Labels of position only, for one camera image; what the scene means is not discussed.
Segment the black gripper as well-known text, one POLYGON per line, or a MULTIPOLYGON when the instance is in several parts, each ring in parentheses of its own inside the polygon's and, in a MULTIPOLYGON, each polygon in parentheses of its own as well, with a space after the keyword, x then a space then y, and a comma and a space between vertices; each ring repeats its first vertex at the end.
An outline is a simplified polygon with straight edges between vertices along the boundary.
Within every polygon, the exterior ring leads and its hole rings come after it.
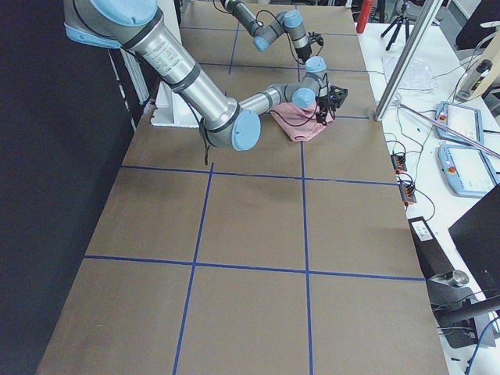
POLYGON ((312 55, 312 45, 324 46, 323 35, 317 32, 306 32, 301 37, 293 37, 293 46, 299 59, 308 59, 312 55))
POLYGON ((317 97, 316 121, 322 125, 327 125, 328 116, 335 117, 335 112, 339 109, 348 96, 348 89, 338 86, 329 86, 326 95, 317 97))

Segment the silver UR robot arm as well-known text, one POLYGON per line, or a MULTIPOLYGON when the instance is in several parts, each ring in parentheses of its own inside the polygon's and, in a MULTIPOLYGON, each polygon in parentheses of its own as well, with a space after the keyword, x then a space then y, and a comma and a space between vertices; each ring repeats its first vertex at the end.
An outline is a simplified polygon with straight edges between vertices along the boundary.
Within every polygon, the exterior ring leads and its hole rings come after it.
POLYGON ((63 8, 69 39, 141 56, 173 92, 192 105, 200 114, 198 126, 206 147, 253 148, 261 134, 260 115, 285 102, 300 109, 315 105, 312 118, 326 124, 348 92, 330 84, 324 59, 312 54, 311 46, 321 43, 321 35, 305 30, 297 9, 279 12, 265 25, 242 1, 223 1, 221 5, 247 30, 260 51, 287 35, 305 65, 304 77, 298 83, 272 84, 238 102, 223 94, 175 38, 157 2, 65 1, 63 8))
POLYGON ((233 16, 252 37, 253 45, 260 52, 266 51, 272 43, 285 36, 291 56, 299 65, 312 56, 318 56, 324 46, 321 33, 308 32, 302 14, 298 9, 272 13, 261 9, 254 14, 243 1, 212 1, 213 7, 233 16))

